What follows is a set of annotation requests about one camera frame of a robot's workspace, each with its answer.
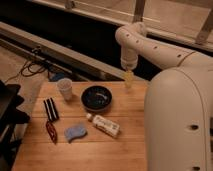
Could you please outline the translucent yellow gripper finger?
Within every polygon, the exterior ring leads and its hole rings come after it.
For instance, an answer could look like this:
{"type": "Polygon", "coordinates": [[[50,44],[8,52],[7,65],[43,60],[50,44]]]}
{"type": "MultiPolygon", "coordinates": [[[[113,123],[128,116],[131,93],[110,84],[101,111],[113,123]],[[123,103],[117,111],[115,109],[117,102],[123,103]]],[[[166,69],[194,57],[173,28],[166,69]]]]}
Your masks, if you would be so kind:
{"type": "Polygon", "coordinates": [[[128,70],[125,72],[124,78],[125,78],[125,86],[127,88],[130,88],[132,86],[133,76],[134,76],[134,73],[131,70],[128,70]]]}

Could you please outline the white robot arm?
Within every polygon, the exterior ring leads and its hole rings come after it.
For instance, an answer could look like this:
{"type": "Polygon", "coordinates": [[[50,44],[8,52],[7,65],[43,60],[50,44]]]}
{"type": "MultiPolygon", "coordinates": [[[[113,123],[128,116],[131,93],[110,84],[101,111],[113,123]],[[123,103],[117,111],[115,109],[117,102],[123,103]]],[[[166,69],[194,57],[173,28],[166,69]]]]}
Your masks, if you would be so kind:
{"type": "Polygon", "coordinates": [[[213,171],[213,57],[150,39],[142,22],[119,27],[115,38],[124,70],[140,56],[161,69],[144,100],[147,171],[213,171]]]}

